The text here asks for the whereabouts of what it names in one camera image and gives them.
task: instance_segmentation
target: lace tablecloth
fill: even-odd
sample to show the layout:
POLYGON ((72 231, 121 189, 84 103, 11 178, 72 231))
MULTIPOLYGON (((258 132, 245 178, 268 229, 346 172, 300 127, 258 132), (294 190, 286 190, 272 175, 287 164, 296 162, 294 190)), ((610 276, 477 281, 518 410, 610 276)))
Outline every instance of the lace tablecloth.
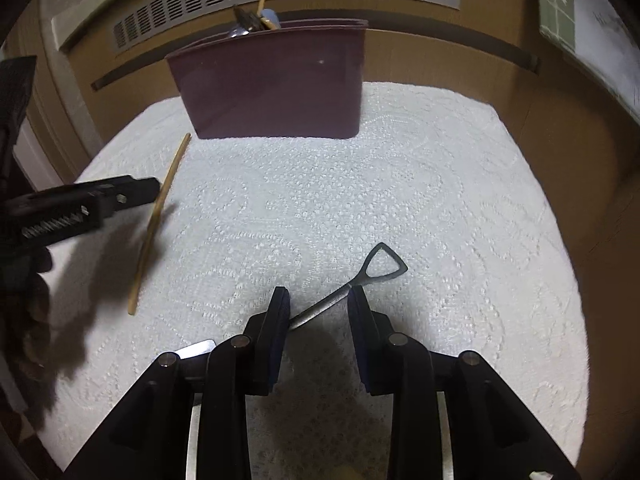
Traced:
MULTIPOLYGON (((353 139, 194 137, 135 317, 127 293, 150 206, 52 249, 54 378, 39 433, 60 466, 160 352, 241 332, 276 285, 296 314, 379 241, 409 271, 366 287, 372 309, 434 351, 479 351, 575 463, 588 396, 580 297, 520 150, 490 106, 453 92, 363 92, 353 139)), ((155 104, 82 180, 162 179, 192 131, 179 98, 155 104)), ((360 384, 344 303, 289 335, 274 394, 247 409, 254 478, 319 478, 343 463, 385 478, 391 403, 360 384)))

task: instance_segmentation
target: tablecloth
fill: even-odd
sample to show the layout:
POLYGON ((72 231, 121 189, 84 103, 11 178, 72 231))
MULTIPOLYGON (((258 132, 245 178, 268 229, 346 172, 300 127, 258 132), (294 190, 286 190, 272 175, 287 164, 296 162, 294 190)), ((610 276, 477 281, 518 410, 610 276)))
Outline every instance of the tablecloth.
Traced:
MULTIPOLYGON (((81 180, 162 179, 186 132, 180 98, 154 104, 81 180)), ((241 332, 277 285, 302 311, 379 241, 409 270, 366 287, 372 309, 433 351, 479 351, 577 460, 588 397, 577 284, 545 195, 491 106, 364 83, 353 139, 195 137, 131 317, 149 213, 52 248, 56 336, 39 435, 60 466, 160 352, 241 332)), ((287 337, 274 393, 247 406, 254 478, 319 478, 343 463, 385 478, 391 400, 360 384, 344 302, 287 337)))

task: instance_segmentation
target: metal utensil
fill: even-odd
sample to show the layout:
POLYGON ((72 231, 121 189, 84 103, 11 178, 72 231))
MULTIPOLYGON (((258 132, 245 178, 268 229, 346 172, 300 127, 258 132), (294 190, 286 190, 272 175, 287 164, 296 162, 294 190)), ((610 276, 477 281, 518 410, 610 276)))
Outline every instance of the metal utensil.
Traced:
POLYGON ((295 330, 299 326, 304 325, 307 321, 312 320, 316 316, 322 314, 329 307, 334 306, 334 304, 338 303, 338 301, 347 297, 347 294, 351 290, 352 286, 355 285, 369 285, 369 283, 379 283, 379 282, 387 282, 388 280, 393 280, 398 276, 401 276, 405 272, 407 272, 408 267, 406 263, 402 261, 402 258, 398 256, 387 244, 380 242, 377 244, 371 252, 364 259, 364 263, 362 264, 362 268, 360 272, 356 274, 356 276, 341 286, 338 290, 334 290, 327 297, 322 298, 322 300, 318 301, 316 304, 313 304, 308 309, 303 310, 300 314, 292 317, 289 321, 289 330, 295 330), (369 264, 373 260, 373 257, 378 253, 378 251, 385 251, 386 254, 391 256, 393 261, 398 264, 398 270, 394 270, 388 274, 383 274, 382 276, 369 276, 367 274, 367 268, 369 264))

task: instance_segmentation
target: table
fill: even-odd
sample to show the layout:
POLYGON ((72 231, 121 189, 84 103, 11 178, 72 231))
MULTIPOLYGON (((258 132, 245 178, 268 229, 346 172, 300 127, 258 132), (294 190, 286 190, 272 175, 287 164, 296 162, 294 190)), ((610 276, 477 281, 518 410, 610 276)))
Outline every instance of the table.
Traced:
MULTIPOLYGON (((489 105, 454 92, 363 93, 353 139, 195 137, 135 317, 127 293, 149 206, 52 248, 55 378, 39 434, 60 466, 160 352, 241 332, 277 285, 296 314, 379 241, 409 271, 366 288, 372 309, 431 350, 479 351, 575 463, 588 397, 580 297, 520 150, 489 105)), ((154 104, 81 180, 162 179, 188 131, 179 98, 154 104)), ((274 394, 247 410, 254 478, 316 478, 341 463, 385 477, 391 403, 360 384, 343 303, 289 335, 274 394)))

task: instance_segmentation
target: brown wall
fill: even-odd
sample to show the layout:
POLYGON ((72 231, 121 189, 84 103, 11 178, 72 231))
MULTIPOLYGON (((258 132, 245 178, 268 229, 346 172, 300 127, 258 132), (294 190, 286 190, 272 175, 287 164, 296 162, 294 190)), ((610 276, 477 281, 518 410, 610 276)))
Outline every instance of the brown wall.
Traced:
MULTIPOLYGON (((178 92, 164 60, 98 91, 90 86, 94 80, 159 45, 232 21, 229 10, 216 12, 183 23, 114 56, 111 25, 142 1, 146 0, 119 0, 88 27, 68 53, 88 109, 105 140, 111 139, 146 106, 178 92)), ((629 389, 624 370, 607 364, 609 360, 620 359, 630 344, 620 340, 613 343, 614 321, 609 318, 609 323, 601 322, 602 317, 609 315, 611 283, 619 287, 615 296, 619 302, 617 314, 638 304, 638 294, 630 286, 622 291, 620 281, 634 282, 636 256, 640 255, 640 237, 634 227, 640 224, 637 221, 640 206, 634 219, 625 224, 624 235, 618 235, 620 242, 615 247, 610 242, 602 245, 602 241, 610 237, 610 216, 614 213, 609 206, 612 201, 621 200, 621 183, 636 167, 634 157, 640 128, 606 91, 541 37, 537 0, 462 0, 460 10, 412 0, 270 0, 269 4, 278 11, 375 9, 424 16, 484 32, 540 58, 540 68, 535 74, 460 44, 369 30, 364 76, 370 81, 449 88, 492 104, 542 184, 574 262, 583 295, 591 365, 592 370, 594 366, 596 369, 591 381, 586 451, 580 458, 580 469, 585 479, 599 478, 612 463, 617 449, 612 441, 598 440, 605 418, 637 410, 635 399, 640 395, 638 386, 633 386, 626 396, 607 393, 608 386, 603 386, 613 384, 629 389), (617 258, 623 263, 613 267, 611 262, 617 258), (595 384, 594 380, 599 379, 605 382, 595 384), (594 459, 598 449, 603 450, 602 456, 594 459)))

